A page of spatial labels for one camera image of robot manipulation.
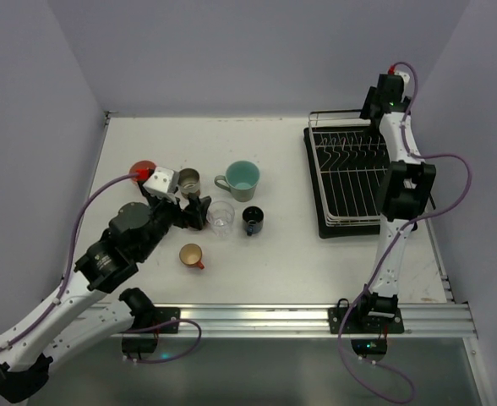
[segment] teal mug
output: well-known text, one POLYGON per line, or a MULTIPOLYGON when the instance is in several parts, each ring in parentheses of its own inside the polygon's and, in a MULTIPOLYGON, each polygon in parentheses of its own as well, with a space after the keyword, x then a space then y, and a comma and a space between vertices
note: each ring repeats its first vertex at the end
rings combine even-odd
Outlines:
POLYGON ((226 176, 215 177, 215 185, 230 192, 237 201, 251 200, 258 181, 259 169, 249 161, 234 162, 226 170, 226 176))

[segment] black mug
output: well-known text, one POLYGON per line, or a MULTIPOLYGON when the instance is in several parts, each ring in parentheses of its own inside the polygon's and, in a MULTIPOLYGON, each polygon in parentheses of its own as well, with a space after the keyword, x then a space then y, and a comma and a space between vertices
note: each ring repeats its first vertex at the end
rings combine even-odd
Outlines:
POLYGON ((264 226, 264 212, 256 206, 247 207, 243 211, 243 229, 250 237, 259 233, 264 226))

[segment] white tabletop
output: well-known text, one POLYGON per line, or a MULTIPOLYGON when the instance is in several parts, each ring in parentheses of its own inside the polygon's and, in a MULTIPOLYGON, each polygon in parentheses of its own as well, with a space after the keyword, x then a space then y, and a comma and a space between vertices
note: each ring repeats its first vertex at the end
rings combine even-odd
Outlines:
MULTIPOLYGON (((127 173, 134 162, 148 159, 175 170, 195 168, 202 196, 228 201, 236 210, 228 239, 219 239, 209 228, 172 228, 113 296, 138 287, 156 303, 323 304, 353 299, 368 280, 378 237, 319 238, 303 143, 306 126, 307 119, 301 117, 113 118, 93 190, 127 173), (261 171, 249 203, 235 201, 213 184, 216 175, 238 160, 250 160, 261 171), (247 206, 259 206, 265 213, 262 232, 251 238, 242 230, 241 213, 247 206), (202 247, 203 271, 179 261, 179 250, 187 243, 202 247)), ((129 180, 95 200, 79 233, 76 259, 130 201, 145 199, 129 180)), ((424 223, 408 240, 400 284, 402 303, 446 301, 424 223)))

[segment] clear glass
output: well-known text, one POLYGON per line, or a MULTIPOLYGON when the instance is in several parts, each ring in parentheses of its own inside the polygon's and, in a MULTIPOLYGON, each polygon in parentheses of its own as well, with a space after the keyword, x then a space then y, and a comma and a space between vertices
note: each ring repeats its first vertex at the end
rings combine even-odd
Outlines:
POLYGON ((207 211, 207 221, 213 232, 219 237, 226 237, 232 232, 234 216, 233 206, 225 201, 211 203, 207 211))

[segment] black dish rack tray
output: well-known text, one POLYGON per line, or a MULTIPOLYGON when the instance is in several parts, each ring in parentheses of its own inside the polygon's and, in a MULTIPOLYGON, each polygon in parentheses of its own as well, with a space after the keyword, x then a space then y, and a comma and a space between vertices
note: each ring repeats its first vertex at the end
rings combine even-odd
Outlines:
POLYGON ((359 110, 312 112, 303 131, 322 239, 380 232, 375 200, 390 163, 385 141, 367 131, 369 122, 336 125, 358 115, 359 110))

